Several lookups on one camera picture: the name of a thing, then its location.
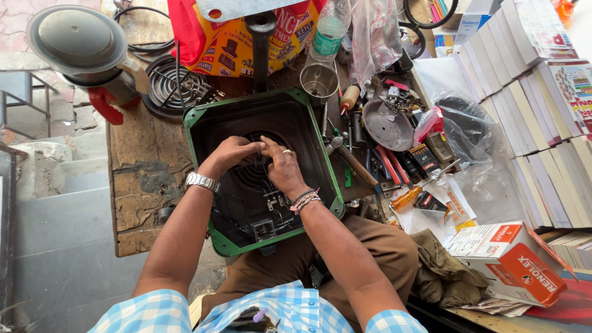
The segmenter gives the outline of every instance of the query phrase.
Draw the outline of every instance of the man's left hand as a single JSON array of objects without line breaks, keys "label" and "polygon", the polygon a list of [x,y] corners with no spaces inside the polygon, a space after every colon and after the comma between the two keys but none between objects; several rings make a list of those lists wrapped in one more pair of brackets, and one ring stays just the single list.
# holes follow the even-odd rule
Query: man's left hand
[{"label": "man's left hand", "polygon": [[231,136],[222,141],[200,165],[198,173],[219,181],[228,169],[242,161],[253,161],[263,149],[265,149],[263,142],[251,142],[245,137]]}]

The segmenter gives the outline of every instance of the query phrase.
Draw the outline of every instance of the plastic water bottle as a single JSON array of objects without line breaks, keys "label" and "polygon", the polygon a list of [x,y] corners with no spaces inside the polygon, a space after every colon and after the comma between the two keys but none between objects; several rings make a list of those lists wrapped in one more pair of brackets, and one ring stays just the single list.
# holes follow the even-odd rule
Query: plastic water bottle
[{"label": "plastic water bottle", "polygon": [[323,62],[332,65],[351,21],[352,7],[349,0],[328,0],[318,16],[317,31],[308,51],[307,64]]}]

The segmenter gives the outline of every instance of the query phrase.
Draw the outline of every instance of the wrist bracelet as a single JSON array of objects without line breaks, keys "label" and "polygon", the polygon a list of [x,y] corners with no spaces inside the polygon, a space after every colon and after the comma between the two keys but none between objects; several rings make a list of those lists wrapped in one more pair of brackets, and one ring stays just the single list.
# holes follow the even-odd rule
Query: wrist bracelet
[{"label": "wrist bracelet", "polygon": [[306,206],[309,202],[320,200],[321,198],[318,196],[317,192],[313,191],[308,194],[305,194],[302,198],[294,202],[292,207],[290,207],[290,210],[293,211],[295,215],[298,215],[300,213],[300,210],[302,210],[302,208]]},{"label": "wrist bracelet", "polygon": [[312,193],[312,192],[316,192],[316,191],[313,190],[312,188],[309,188],[308,190],[304,191],[302,194],[300,194],[299,196],[297,196],[296,199],[292,200],[292,202],[295,203],[296,201],[302,199],[308,193]]}]

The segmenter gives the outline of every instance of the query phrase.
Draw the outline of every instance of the red pliers handle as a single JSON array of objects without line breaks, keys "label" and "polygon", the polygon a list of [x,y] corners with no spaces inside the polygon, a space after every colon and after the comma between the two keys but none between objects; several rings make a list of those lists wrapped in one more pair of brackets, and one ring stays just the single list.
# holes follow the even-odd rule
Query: red pliers handle
[{"label": "red pliers handle", "polygon": [[395,154],[393,154],[390,150],[384,148],[381,145],[377,145],[376,150],[380,154],[380,157],[382,158],[382,161],[384,162],[384,166],[387,168],[388,173],[391,174],[392,180],[395,182],[395,185],[401,185],[401,180],[403,181],[403,183],[409,184],[409,178],[407,178],[405,171],[403,170],[403,167],[401,167],[401,164],[399,163],[398,159],[395,157]]}]

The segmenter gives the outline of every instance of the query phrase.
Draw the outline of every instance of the brown trousers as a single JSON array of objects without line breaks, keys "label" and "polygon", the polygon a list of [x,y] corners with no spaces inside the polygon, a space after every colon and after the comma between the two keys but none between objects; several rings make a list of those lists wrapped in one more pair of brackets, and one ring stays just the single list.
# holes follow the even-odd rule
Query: brown trousers
[{"label": "brown trousers", "polygon": [[[382,272],[391,280],[399,297],[407,303],[415,279],[419,258],[417,245],[403,231],[359,216],[346,216],[343,224],[366,246]],[[303,233],[277,243],[276,253],[263,256],[253,250],[242,254],[232,265],[232,271],[216,294],[201,301],[201,318],[223,303],[239,299],[258,290],[301,280],[304,287],[312,286],[308,266],[316,255],[310,238]],[[319,295],[329,301],[348,320],[354,331],[362,332],[348,297],[339,284],[331,279],[319,288]]]}]

